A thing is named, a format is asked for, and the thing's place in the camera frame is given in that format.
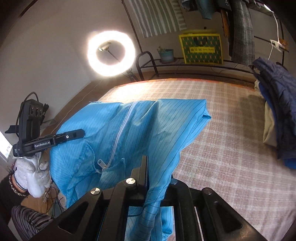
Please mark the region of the white gloved left hand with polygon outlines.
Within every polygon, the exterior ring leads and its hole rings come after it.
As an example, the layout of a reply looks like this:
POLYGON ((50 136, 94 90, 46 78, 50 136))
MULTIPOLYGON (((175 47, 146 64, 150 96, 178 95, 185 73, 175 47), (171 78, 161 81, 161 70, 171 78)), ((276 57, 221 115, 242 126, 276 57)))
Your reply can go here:
POLYGON ((40 198, 51 184, 49 164, 49 156, 45 152, 17 158, 12 177, 16 189, 40 198))

